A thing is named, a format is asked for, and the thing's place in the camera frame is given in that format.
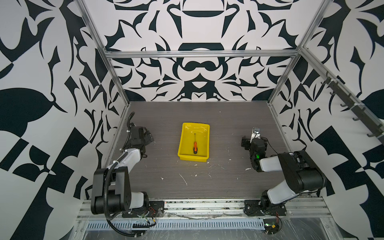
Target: black and white patterned wall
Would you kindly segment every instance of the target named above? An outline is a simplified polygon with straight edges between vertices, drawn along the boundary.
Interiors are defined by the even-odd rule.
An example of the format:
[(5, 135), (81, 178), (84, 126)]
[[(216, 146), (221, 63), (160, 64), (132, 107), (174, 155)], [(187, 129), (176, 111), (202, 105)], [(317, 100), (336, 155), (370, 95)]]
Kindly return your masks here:
[(73, 0), (0, 3), (1, 239), (67, 239), (124, 103)]
[[(295, 49), (320, 0), (86, 0), (109, 51)], [(289, 57), (115, 59), (131, 101), (267, 100)]]
[[(309, 49), (383, 119), (384, 2), (335, 0)], [(329, 182), (321, 191), (346, 237), (384, 237), (384, 146), (301, 58), (273, 106), (291, 149), (305, 149)]]

